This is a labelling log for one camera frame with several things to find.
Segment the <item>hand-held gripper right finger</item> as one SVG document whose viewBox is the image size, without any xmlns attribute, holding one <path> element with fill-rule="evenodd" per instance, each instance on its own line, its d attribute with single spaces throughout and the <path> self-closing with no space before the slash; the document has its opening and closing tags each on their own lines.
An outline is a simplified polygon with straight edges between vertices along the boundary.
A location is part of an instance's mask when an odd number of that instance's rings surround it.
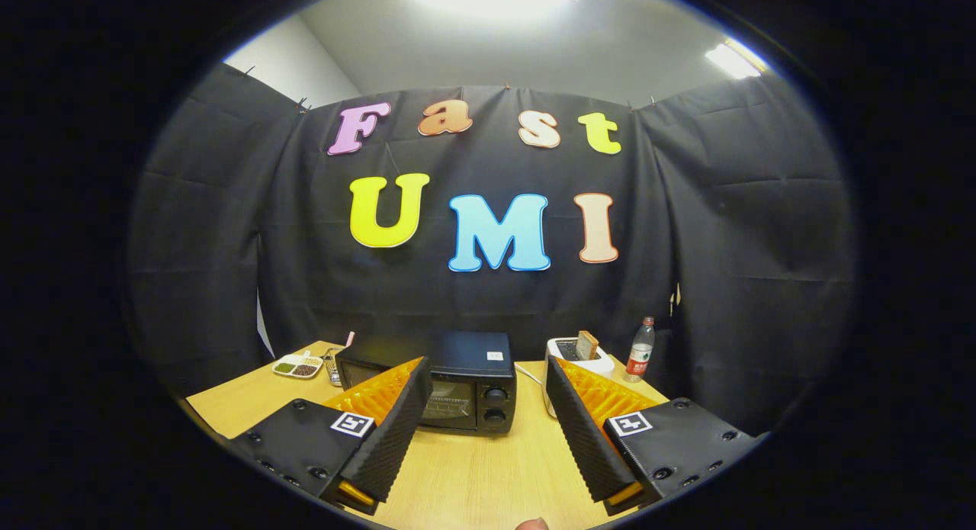
<svg viewBox="0 0 976 530">
<path fill-rule="evenodd" d="M 690 399 L 663 402 L 548 357 L 546 391 L 593 501 L 608 515 L 700 487 L 763 443 Z"/>
</svg>

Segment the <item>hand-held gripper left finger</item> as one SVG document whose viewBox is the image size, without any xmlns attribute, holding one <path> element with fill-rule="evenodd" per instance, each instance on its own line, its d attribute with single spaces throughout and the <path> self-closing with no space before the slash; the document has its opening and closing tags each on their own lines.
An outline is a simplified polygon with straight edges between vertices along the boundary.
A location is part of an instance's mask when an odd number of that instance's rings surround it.
<svg viewBox="0 0 976 530">
<path fill-rule="evenodd" d="M 290 400 L 229 447 L 308 495 L 373 515 L 387 501 L 430 394 L 429 359 L 418 357 L 325 403 Z"/>
</svg>

